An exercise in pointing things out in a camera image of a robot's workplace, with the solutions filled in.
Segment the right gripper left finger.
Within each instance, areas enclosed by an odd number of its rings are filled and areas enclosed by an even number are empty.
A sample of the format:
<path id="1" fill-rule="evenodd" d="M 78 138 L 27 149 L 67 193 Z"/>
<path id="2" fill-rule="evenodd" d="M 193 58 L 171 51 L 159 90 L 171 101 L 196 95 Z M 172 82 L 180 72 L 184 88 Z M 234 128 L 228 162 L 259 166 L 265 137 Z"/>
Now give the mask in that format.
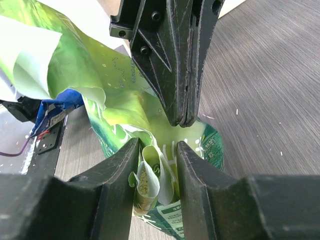
<path id="1" fill-rule="evenodd" d="M 135 190 L 129 175 L 139 139 L 68 181 L 50 175 L 0 176 L 3 240 L 126 240 Z"/>

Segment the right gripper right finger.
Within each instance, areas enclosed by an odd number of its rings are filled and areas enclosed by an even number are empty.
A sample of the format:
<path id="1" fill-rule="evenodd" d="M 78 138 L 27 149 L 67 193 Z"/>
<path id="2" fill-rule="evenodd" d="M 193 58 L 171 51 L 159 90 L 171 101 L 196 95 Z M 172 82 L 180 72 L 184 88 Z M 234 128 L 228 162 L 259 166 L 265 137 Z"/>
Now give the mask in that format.
<path id="1" fill-rule="evenodd" d="M 317 240 L 318 175 L 231 177 L 177 144 L 177 173 L 187 240 Z"/>

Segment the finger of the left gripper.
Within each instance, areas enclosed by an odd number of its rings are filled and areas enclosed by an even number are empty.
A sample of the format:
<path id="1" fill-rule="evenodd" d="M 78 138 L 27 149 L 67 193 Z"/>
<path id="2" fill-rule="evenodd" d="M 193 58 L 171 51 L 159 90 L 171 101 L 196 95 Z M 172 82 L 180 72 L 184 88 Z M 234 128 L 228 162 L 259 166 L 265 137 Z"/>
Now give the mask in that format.
<path id="1" fill-rule="evenodd" d="M 172 126 L 190 126 L 190 1 L 122 0 L 110 34 L 129 40 L 131 57 Z"/>
<path id="2" fill-rule="evenodd" d="M 198 117 L 204 64 L 217 24 L 223 0 L 194 0 L 190 18 L 188 77 L 184 126 L 190 127 Z"/>

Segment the green cat litter bag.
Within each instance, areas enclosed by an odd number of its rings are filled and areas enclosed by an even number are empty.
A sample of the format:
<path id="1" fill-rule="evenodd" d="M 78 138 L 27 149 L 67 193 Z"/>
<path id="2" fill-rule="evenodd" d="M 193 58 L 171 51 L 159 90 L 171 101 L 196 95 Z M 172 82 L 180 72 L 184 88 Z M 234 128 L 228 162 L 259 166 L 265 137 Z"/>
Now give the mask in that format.
<path id="1" fill-rule="evenodd" d="M 36 0 L 1 1 L 0 67 L 15 89 L 32 99 L 79 92 L 105 156 L 140 138 L 143 147 L 133 175 L 139 198 L 132 213 L 184 239 L 176 145 L 186 142 L 199 157 L 222 169 L 224 146 L 215 128 L 201 120 L 190 127 L 171 126 L 131 58 L 87 36 L 65 15 Z"/>

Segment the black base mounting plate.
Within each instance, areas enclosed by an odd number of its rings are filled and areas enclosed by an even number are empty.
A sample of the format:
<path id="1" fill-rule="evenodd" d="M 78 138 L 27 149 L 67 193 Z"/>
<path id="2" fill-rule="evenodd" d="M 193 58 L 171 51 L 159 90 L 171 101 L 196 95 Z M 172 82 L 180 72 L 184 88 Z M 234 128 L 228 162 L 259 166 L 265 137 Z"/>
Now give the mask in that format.
<path id="1" fill-rule="evenodd" d="M 27 175 L 50 175 L 54 176 L 61 144 L 65 132 L 65 120 L 63 119 L 50 129 L 35 144 L 34 152 L 28 166 Z"/>

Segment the blue Doritos chip bag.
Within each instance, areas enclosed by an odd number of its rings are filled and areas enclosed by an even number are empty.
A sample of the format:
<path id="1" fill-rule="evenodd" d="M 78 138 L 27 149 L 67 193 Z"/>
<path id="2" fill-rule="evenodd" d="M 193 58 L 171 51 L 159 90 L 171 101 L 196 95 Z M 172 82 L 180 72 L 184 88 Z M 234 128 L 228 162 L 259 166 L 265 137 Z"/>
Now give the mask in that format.
<path id="1" fill-rule="evenodd" d="M 30 137 L 39 136 L 54 125 L 62 121 L 73 110 L 84 105 L 82 95 L 73 90 L 66 89 L 56 99 L 41 101 Z"/>

